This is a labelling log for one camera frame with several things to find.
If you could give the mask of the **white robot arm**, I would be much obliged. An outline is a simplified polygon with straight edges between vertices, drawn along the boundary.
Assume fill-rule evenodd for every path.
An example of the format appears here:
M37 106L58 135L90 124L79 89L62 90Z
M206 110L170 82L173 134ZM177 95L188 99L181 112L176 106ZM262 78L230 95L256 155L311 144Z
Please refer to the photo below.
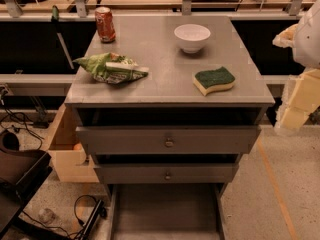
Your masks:
M305 67L299 76L289 77L276 115L276 131L291 135L320 106L320 0L272 43L282 48L291 47L294 61Z

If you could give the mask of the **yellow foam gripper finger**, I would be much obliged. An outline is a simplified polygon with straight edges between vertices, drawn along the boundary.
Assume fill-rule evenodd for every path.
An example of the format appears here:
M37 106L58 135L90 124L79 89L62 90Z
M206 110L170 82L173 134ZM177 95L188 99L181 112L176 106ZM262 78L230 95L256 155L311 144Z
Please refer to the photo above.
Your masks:
M320 70L306 68L287 80L277 115L277 131L298 131L320 106Z

